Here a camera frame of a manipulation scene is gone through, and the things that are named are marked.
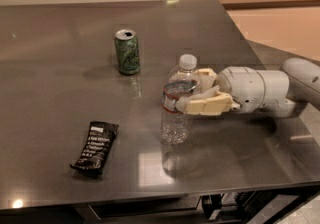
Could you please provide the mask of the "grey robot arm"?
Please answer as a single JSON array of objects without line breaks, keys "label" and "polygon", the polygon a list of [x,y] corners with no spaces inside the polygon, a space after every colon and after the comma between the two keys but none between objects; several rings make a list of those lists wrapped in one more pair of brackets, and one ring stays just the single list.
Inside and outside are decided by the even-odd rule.
[{"label": "grey robot arm", "polygon": [[262,113],[291,118],[308,104],[320,109],[320,66],[290,58],[278,70],[230,66],[219,73],[202,69],[204,91],[180,98],[175,107],[189,115],[217,116],[224,112]]}]

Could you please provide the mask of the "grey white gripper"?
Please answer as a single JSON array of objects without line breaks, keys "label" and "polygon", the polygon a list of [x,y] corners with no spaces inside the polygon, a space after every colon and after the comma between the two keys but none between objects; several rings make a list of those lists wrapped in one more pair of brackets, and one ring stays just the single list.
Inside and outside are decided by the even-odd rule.
[{"label": "grey white gripper", "polygon": [[197,69],[203,93],[183,96],[175,108],[188,115],[218,116],[237,109],[251,113],[262,103],[265,85],[261,75],[248,67],[228,67],[217,74],[211,68]]}]

